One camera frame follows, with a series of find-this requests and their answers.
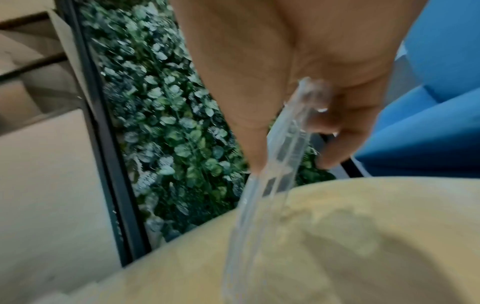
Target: transparent plastic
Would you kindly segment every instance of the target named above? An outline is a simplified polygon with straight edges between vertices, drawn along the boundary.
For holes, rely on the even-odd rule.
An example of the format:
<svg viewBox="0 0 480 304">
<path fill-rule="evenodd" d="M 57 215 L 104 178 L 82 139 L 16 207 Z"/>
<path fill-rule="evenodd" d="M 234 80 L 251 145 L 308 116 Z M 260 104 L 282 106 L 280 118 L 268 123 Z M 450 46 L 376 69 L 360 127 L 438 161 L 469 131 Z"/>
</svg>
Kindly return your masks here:
<svg viewBox="0 0 480 304">
<path fill-rule="evenodd" d="M 268 133 L 268 162 L 260 175 L 250 176 L 238 203 L 222 287 L 228 303 L 255 302 L 248 295 L 249 285 L 256 282 L 255 259 L 265 246 L 263 240 L 275 233 L 279 211 L 309 144 L 307 120 L 327 98 L 324 84 L 301 80 Z"/>
</svg>

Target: tan table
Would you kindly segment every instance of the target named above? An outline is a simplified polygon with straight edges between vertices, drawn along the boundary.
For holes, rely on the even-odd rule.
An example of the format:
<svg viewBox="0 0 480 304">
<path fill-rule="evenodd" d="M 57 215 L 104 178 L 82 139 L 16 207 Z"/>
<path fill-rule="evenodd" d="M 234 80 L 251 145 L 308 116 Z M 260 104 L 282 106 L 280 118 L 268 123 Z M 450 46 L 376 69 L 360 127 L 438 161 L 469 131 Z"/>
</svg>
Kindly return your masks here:
<svg viewBox="0 0 480 304">
<path fill-rule="evenodd" d="M 343 240 L 345 247 L 339 249 L 325 243 L 336 238 L 333 232 L 328 240 L 325 232 L 332 222 L 318 221 L 317 228 L 322 229 L 312 228 L 307 238 L 318 237 L 319 241 L 307 240 L 310 245 L 306 247 L 321 247 L 318 254 L 324 259 L 322 271 L 329 277 L 329 287 L 318 298 L 313 294 L 297 302 L 278 302 L 383 303 L 385 299 L 376 296 L 386 292 L 395 304 L 479 303 L 479 198 L 480 180 L 466 179 L 365 178 L 294 189 L 290 194 L 293 213 L 331 219 L 327 214 L 336 214 L 336 210 L 353 210 L 359 218 L 372 219 L 379 234 L 373 233 L 357 248 Z M 315 207 L 306 211 L 306 206 Z M 212 220 L 100 282 L 93 303 L 222 303 L 221 279 L 235 218 L 236 213 L 230 212 Z M 355 221 L 346 218 L 346 229 L 353 235 Z M 355 279 L 360 284 L 352 283 Z M 300 294 L 307 287 L 300 284 L 295 290 Z M 423 298 L 424 292 L 432 300 Z"/>
</svg>

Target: green foliage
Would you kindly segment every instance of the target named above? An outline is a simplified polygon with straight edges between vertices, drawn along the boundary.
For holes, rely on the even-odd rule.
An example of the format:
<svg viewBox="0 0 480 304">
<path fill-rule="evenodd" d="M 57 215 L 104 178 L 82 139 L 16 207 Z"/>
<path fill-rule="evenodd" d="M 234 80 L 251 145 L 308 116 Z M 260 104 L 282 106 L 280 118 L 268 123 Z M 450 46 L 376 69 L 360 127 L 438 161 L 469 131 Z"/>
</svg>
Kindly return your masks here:
<svg viewBox="0 0 480 304">
<path fill-rule="evenodd" d="M 129 10 L 90 2 L 81 12 L 147 223 L 168 238 L 233 209 L 248 176 L 246 162 L 166 0 Z M 332 179 L 314 168 L 313 153 L 298 185 Z"/>
</svg>

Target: hand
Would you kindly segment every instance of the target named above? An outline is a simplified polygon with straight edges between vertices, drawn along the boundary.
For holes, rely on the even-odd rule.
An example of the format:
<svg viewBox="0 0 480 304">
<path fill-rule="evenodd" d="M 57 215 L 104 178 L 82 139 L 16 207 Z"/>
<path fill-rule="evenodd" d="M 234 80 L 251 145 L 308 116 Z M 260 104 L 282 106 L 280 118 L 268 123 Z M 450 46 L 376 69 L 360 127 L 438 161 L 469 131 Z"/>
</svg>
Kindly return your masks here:
<svg viewBox="0 0 480 304">
<path fill-rule="evenodd" d="M 334 92 L 311 130 L 338 132 L 317 165 L 346 160 L 369 136 L 398 47 L 427 0 L 171 0 L 193 62 L 252 173 L 272 119 L 303 77 Z"/>
</svg>

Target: blue sofa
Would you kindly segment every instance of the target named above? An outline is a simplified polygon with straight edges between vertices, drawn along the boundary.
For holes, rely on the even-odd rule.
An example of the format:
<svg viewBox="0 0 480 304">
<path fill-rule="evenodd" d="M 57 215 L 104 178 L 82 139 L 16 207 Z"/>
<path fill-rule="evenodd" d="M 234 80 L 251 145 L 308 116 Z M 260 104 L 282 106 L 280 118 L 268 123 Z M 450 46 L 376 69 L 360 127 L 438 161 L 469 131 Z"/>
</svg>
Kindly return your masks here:
<svg viewBox="0 0 480 304">
<path fill-rule="evenodd" d="M 480 177 L 480 1 L 430 0 L 405 39 L 422 85 L 380 113 L 355 158 L 373 176 Z"/>
</svg>

